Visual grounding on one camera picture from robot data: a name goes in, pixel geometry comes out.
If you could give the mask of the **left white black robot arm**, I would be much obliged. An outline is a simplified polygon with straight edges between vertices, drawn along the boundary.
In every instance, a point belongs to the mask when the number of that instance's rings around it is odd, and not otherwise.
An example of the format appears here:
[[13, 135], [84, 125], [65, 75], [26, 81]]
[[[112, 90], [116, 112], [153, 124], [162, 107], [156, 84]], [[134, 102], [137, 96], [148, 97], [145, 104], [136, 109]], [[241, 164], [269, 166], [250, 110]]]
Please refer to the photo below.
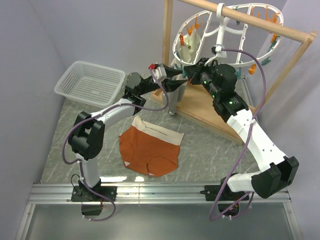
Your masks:
[[72, 200], [77, 202], [93, 202], [115, 200], [115, 191], [102, 186], [98, 173], [97, 156], [104, 144], [105, 130], [119, 121], [134, 116], [145, 108], [144, 94], [161, 89], [165, 94], [174, 92], [185, 79], [175, 80], [175, 76], [183, 73], [162, 64], [149, 66], [150, 76], [143, 78], [139, 73], [130, 73], [126, 78], [124, 95], [115, 104], [93, 113], [81, 112], [74, 126], [67, 135], [66, 144], [75, 154], [75, 162], [79, 164], [80, 176], [78, 185], [74, 187]]

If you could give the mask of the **orange underwear with beige waistband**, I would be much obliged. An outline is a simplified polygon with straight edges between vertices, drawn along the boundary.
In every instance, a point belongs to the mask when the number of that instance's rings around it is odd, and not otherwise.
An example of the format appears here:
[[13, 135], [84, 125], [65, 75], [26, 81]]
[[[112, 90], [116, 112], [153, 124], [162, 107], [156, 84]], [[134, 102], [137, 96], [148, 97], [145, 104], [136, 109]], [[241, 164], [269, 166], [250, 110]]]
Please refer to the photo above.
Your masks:
[[133, 119], [118, 137], [123, 165], [139, 174], [161, 177], [178, 168], [184, 134], [145, 120]]

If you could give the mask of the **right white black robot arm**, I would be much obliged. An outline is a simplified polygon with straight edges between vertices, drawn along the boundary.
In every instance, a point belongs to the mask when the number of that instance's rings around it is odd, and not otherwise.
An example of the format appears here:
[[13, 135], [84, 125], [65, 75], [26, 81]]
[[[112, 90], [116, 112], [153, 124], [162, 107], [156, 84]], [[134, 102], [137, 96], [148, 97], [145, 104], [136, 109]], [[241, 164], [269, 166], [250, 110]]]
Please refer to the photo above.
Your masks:
[[236, 93], [235, 68], [217, 60], [210, 65], [205, 62], [202, 58], [195, 65], [184, 67], [187, 79], [192, 85], [203, 86], [210, 94], [214, 110], [243, 140], [259, 169], [253, 173], [231, 173], [230, 177], [222, 179], [216, 196], [233, 200], [238, 192], [254, 192], [267, 199], [293, 183], [299, 162], [272, 142], [247, 103]]

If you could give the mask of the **white oval clip hanger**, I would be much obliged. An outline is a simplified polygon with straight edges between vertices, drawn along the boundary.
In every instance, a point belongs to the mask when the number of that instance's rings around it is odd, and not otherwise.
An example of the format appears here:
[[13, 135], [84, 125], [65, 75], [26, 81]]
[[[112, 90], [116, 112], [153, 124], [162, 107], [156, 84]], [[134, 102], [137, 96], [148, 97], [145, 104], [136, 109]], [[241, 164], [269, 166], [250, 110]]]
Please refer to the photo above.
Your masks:
[[[270, 23], [274, 23], [277, 25], [282, 26], [284, 23], [284, 16], [282, 14], [282, 12], [269, 4], [266, 3], [245, 3], [245, 4], [237, 4], [237, 5], [230, 5], [230, 6], [226, 6], [229, 9], [238, 11], [241, 9], [246, 9], [246, 14], [250, 15], [250, 16], [254, 16], [254, 9], [255, 8], [260, 8], [260, 9], [265, 9], [265, 20], [267, 22]], [[202, 16], [207, 16], [207, 19], [205, 19], [205, 26], [203, 30], [199, 30], [199, 28], [202, 25], [202, 22], [198, 23], [198, 18], [202, 17]], [[243, 23], [243, 27], [241, 29], [233, 29], [228, 27], [228, 23], [231, 20], [228, 17], [222, 17], [222, 15], [220, 13], [216, 13], [215, 17], [218, 20], [218, 27], [216, 27], [214, 30], [209, 31], [209, 26], [211, 24], [211, 18], [213, 16], [213, 13], [208, 11], [208, 10], [203, 10], [201, 12], [198, 12], [197, 14], [189, 17], [179, 28], [178, 33], [175, 37], [175, 40], [173, 42], [172, 45], [172, 53], [174, 56], [174, 60], [172, 61], [172, 64], [174, 64], [175, 67], [184, 67], [184, 66], [191, 66], [191, 65], [195, 65], [199, 60], [200, 60], [200, 54], [202, 52], [202, 48], [203, 45], [205, 43], [205, 39], [208, 37], [212, 37], [213, 35], [216, 35], [216, 42], [215, 45], [224, 45], [224, 37], [225, 37], [225, 33], [229, 33], [232, 35], [237, 35], [240, 36], [240, 42], [239, 42], [239, 46], [238, 46], [238, 50], [239, 51], [244, 51], [243, 47], [244, 47], [244, 42], [246, 40], [246, 33], [248, 30], [249, 25], [247, 23]], [[199, 36], [200, 36], [200, 43], [198, 46], [198, 49], [196, 51], [196, 56], [193, 62], [191, 63], [187, 63], [184, 62], [180, 59], [179, 56], [179, 49], [180, 49], [180, 35], [186, 35], [189, 34], [191, 35], [192, 32], [196, 31]], [[272, 38], [270, 40], [270, 47], [268, 48], [267, 52], [260, 56], [260, 57], [256, 57], [256, 59], [259, 61], [259, 63], [261, 64], [261, 66], [265, 66], [266, 64], [268, 64], [271, 59], [270, 56], [272, 55], [273, 51], [277, 48], [277, 46], [279, 45], [280, 41], [281, 41], [281, 36], [276, 34], [276, 33], [272, 33], [270, 32], [269, 34], [272, 34]], [[242, 52], [237, 52], [237, 57], [234, 63], [227, 63], [231, 66], [233, 66], [234, 68], [243, 68], [243, 67], [250, 67], [248, 69], [249, 74], [253, 75], [255, 68], [257, 66], [257, 62], [255, 60], [251, 60], [251, 61], [246, 61], [243, 62], [241, 61], [241, 57], [242, 57]], [[208, 65], [209, 63], [213, 62], [213, 60], [225, 60], [226, 58], [222, 58], [222, 57], [215, 57], [213, 55], [213, 57], [209, 58], [205, 65]]]

